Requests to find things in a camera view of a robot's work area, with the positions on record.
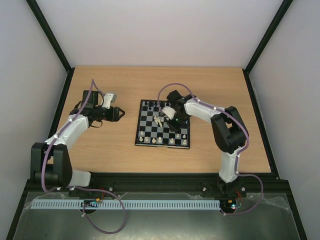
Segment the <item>black and grey chessboard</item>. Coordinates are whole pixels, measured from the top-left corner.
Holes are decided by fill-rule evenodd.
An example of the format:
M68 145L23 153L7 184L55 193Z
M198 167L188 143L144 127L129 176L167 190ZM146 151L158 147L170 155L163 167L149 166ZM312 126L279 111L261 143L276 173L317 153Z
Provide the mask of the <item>black and grey chessboard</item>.
M142 99L140 101L135 146L176 149L189 149L191 147L190 122L186 120L184 126L178 132L170 131L167 124L169 118L159 110L159 107L166 106L170 106L170 104L163 100ZM154 116L163 118L163 127L156 124ZM139 141L139 137L143 137L143 142ZM149 137L149 142L145 142L145 137ZM162 143L158 143L158 137L162 137Z

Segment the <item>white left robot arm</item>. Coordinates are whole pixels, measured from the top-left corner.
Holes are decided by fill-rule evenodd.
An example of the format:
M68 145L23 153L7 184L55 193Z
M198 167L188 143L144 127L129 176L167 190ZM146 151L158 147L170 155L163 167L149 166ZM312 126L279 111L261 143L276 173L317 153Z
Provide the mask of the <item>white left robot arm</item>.
M36 142L31 147L30 180L44 192L49 191L47 186L55 189L89 186L91 173L73 169L69 150L94 122L117 122L125 115L124 110L112 106L116 98L115 93L83 91L82 100L62 127L45 142Z

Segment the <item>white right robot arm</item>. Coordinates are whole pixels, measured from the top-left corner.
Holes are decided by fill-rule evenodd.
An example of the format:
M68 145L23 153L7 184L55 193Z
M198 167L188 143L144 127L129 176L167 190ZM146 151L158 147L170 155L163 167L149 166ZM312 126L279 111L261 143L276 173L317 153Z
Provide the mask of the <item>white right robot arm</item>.
M191 94L182 96L177 90L166 97L170 106L162 109L169 118L169 129L178 132L186 125L190 117L196 117L211 124L217 147L221 151L221 167L218 191L229 196L236 189L233 182L239 175L239 158L249 143L249 132L236 107L227 108L211 105L193 97Z

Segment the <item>white king piece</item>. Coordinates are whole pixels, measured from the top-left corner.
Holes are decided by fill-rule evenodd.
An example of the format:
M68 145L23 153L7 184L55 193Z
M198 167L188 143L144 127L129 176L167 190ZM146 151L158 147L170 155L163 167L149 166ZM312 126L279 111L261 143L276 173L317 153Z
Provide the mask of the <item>white king piece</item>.
M157 125L159 125L161 128L163 127L164 119L158 116L154 116L154 121Z

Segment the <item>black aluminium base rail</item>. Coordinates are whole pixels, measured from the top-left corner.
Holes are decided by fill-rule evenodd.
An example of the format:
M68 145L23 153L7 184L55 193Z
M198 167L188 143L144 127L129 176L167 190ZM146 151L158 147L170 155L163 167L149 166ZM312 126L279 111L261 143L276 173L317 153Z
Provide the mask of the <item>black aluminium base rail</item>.
M187 193L205 198L234 199L238 195L263 192L292 195L288 180L273 173L257 177L238 177L223 183L216 173L98 173L92 174L91 189L103 189L116 195L125 193Z

